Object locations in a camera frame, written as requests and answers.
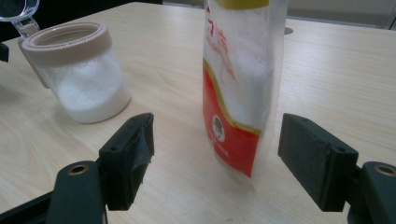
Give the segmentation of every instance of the beige jar lid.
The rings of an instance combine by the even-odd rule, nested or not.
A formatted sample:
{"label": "beige jar lid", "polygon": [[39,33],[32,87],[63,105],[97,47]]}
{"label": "beige jar lid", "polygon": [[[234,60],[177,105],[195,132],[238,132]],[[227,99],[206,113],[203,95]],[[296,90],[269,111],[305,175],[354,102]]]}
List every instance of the beige jar lid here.
{"label": "beige jar lid", "polygon": [[94,58],[111,48],[106,26],[96,22],[62,24],[37,32],[22,44],[30,61],[39,66],[63,66]]}

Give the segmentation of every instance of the white powder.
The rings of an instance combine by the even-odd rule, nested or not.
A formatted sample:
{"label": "white powder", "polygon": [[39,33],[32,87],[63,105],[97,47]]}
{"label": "white powder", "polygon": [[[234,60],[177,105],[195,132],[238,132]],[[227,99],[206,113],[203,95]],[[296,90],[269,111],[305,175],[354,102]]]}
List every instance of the white powder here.
{"label": "white powder", "polygon": [[112,50],[84,63],[37,68],[70,118],[92,123],[119,113],[130,93]]}
{"label": "white powder", "polygon": [[[271,105],[274,76],[273,53],[268,47],[270,34],[266,33],[270,24],[269,7],[229,10],[216,1],[208,3],[216,34],[211,41],[221,49],[221,57],[208,47],[204,57],[214,70],[232,118],[261,129]],[[232,75],[223,66],[224,58],[229,60]]]}

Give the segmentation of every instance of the logo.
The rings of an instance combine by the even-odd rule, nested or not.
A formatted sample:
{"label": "logo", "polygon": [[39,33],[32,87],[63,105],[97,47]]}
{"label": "logo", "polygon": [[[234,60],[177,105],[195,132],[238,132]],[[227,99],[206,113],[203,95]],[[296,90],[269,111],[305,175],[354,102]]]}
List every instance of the logo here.
{"label": "logo", "polygon": [[215,134],[216,138],[220,142],[223,142],[225,139],[224,126],[221,122],[221,119],[217,115],[213,116],[212,128],[213,128],[213,133]]}

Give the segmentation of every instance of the bag of sugar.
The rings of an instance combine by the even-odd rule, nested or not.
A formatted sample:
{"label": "bag of sugar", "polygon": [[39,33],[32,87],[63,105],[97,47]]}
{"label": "bag of sugar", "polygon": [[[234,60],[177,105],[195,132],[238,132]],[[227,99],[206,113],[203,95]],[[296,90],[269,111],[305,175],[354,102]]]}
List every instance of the bag of sugar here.
{"label": "bag of sugar", "polygon": [[287,7],[205,0],[205,128],[218,158],[247,178],[274,133]]}

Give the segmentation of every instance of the table surface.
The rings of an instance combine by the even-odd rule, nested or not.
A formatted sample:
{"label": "table surface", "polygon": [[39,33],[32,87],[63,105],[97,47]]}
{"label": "table surface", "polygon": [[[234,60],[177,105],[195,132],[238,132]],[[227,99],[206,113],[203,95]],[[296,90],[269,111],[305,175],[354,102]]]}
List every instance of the table surface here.
{"label": "table surface", "polygon": [[[132,3],[79,21],[107,24],[132,101],[112,119],[76,123],[41,86],[17,40],[6,42],[0,212],[52,190],[60,169],[96,160],[125,120],[152,112],[156,154],[131,209],[108,212],[111,223],[347,223],[348,205],[344,213],[322,213],[276,155],[277,145],[254,190],[219,165],[202,115],[201,9]],[[396,33],[294,20],[287,27],[275,137],[282,114],[293,113],[357,149],[358,165],[395,165]]]}

